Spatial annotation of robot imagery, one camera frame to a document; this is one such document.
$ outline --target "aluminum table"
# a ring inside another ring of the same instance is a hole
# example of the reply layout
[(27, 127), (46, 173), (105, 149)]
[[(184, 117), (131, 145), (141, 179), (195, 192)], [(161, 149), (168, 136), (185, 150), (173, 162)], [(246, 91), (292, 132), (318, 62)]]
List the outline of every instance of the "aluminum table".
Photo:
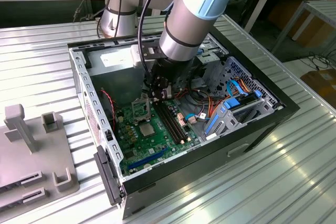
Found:
[[(163, 20), (147, 18), (145, 32), (162, 31)], [(97, 39), (96, 22), (0, 30), (0, 122), (14, 103), (26, 118), (59, 112), (80, 182), (78, 192), (8, 223), (335, 223), (335, 109), (229, 17), (215, 26), (301, 109), (251, 152), (125, 221), (93, 160), (67, 51), (69, 42)]]

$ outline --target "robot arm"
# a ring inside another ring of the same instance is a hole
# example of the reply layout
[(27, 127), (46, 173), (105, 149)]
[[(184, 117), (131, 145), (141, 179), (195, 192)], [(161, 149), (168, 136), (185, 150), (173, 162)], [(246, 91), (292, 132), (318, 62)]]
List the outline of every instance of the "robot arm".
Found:
[[(151, 8), (165, 10), (172, 0), (152, 0)], [(229, 0), (173, 0), (174, 7), (160, 39), (161, 52), (171, 61), (192, 59), (216, 19), (224, 12)], [(144, 0), (123, 0), (120, 15), (120, 33), (117, 36), (135, 34), (136, 7)], [(101, 29), (107, 37), (114, 36), (117, 24), (119, 0), (111, 0), (105, 10)]]

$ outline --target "metal bracket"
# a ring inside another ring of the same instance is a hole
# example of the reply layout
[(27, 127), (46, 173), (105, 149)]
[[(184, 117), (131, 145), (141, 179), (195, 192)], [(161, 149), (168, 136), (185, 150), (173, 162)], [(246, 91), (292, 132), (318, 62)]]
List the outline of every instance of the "metal bracket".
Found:
[(122, 198), (119, 186), (113, 176), (106, 153), (101, 145), (97, 147), (97, 152), (93, 156), (95, 158), (94, 160), (96, 160), (110, 204), (115, 205), (121, 203)]

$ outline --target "black ram slot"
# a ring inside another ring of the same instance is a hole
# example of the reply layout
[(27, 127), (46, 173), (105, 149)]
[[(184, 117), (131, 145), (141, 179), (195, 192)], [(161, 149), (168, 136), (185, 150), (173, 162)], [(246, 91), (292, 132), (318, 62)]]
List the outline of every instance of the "black ram slot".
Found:
[(171, 137), (173, 138), (175, 144), (180, 144), (182, 140), (186, 140), (186, 136), (175, 118), (171, 115), (167, 106), (160, 102), (154, 104), (154, 109), (158, 113), (161, 121), (163, 122), (166, 129), (169, 131)]

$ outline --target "blue drive bracket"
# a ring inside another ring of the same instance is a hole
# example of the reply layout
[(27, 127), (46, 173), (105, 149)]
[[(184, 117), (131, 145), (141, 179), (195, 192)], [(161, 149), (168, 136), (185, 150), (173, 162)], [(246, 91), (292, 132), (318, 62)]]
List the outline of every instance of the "blue drive bracket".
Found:
[(236, 98), (230, 98), (224, 102), (225, 107), (229, 110), (232, 107), (240, 105)]
[(263, 95), (263, 93), (261, 93), (259, 90), (255, 90), (254, 91), (254, 94), (256, 94), (256, 96), (257, 96), (257, 98), (260, 98), (260, 97), (262, 97)]

